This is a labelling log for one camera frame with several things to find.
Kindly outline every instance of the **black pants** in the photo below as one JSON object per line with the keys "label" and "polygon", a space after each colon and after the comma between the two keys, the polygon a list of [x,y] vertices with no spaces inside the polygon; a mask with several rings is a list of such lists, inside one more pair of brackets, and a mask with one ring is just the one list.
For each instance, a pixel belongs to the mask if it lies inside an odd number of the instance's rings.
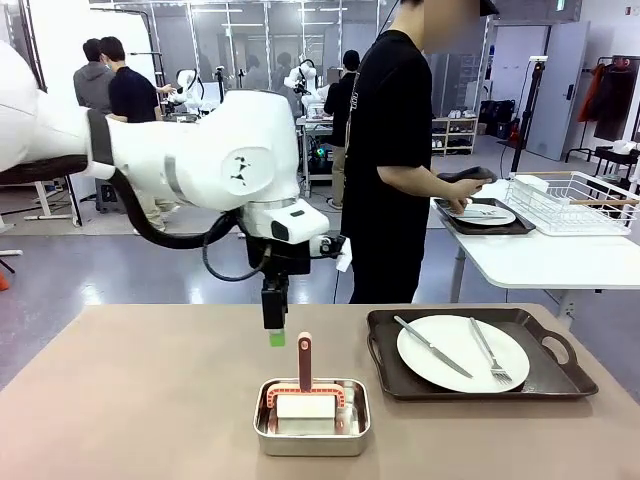
{"label": "black pants", "polygon": [[411,303],[420,281],[424,228],[388,235],[351,235],[353,295],[349,303]]}

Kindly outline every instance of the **white dish rack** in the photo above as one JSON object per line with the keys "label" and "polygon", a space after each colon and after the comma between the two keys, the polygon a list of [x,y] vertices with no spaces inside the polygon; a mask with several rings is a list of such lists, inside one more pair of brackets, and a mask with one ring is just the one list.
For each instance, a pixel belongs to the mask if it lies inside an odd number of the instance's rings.
{"label": "white dish rack", "polygon": [[640,211],[640,196],[582,172],[510,178],[506,204],[546,235],[628,235]]}

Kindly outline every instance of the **brown serving tray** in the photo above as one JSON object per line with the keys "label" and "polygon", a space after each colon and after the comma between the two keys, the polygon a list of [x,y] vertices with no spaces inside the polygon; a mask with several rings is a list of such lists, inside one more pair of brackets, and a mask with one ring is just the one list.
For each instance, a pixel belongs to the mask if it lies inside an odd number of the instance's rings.
{"label": "brown serving tray", "polygon": [[[434,385],[402,361],[396,347],[402,327],[393,320],[394,315],[408,323],[430,315],[460,315],[489,323],[511,335],[524,349],[531,364],[529,376],[518,388],[504,393],[460,393]],[[576,352],[569,341],[545,329],[531,314],[519,308],[375,310],[369,313],[367,324],[369,352],[378,370],[380,385],[396,400],[567,400],[598,393],[598,386],[578,365]],[[553,351],[542,344],[549,337],[564,347],[569,358],[567,363],[561,364]]]}
{"label": "brown serving tray", "polygon": [[474,198],[473,203],[482,205],[491,205],[492,207],[500,207],[510,211],[516,216],[516,221],[509,225],[474,225],[472,223],[461,222],[447,213],[447,201],[441,198],[434,200],[443,222],[448,222],[456,231],[463,235],[526,235],[536,226],[529,220],[524,218],[511,207],[505,205],[496,198]]}

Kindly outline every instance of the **hand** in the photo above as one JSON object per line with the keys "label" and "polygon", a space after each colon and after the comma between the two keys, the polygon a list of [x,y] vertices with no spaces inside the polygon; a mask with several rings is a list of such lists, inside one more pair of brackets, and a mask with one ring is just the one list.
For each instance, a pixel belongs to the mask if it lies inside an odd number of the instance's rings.
{"label": "hand", "polygon": [[452,183],[449,189],[449,195],[447,196],[447,200],[449,200],[451,210],[453,210],[453,212],[457,215],[462,215],[464,213],[464,209],[469,203],[467,199],[474,193],[482,190],[482,186],[489,182],[491,182],[490,179],[464,179],[459,180],[456,183]]}
{"label": "hand", "polygon": [[173,88],[171,84],[169,84],[169,85],[165,85],[164,87],[158,87],[158,92],[169,95],[170,93],[175,93],[176,89]]}

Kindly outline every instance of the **small white plate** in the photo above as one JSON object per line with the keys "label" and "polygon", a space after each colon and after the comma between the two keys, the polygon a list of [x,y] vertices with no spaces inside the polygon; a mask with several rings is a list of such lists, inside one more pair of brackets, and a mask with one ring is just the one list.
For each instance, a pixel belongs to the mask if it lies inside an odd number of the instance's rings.
{"label": "small white plate", "polygon": [[[475,218],[481,216],[483,213],[488,215],[483,218]],[[513,212],[505,210],[504,208],[494,207],[493,205],[485,205],[483,203],[470,204],[464,211],[463,215],[451,215],[456,220],[460,220],[465,223],[473,223],[474,225],[508,225],[516,221],[516,216]]]}
{"label": "small white plate", "polygon": [[467,378],[456,372],[437,359],[420,340],[402,329],[397,341],[400,357],[411,370],[431,383],[457,392],[500,393],[521,385],[529,375],[526,352],[513,338],[492,325],[478,322],[498,363],[512,378],[510,384],[500,383],[491,374],[491,359],[473,331],[469,318],[433,315],[414,320],[411,326],[473,375],[473,378]]}

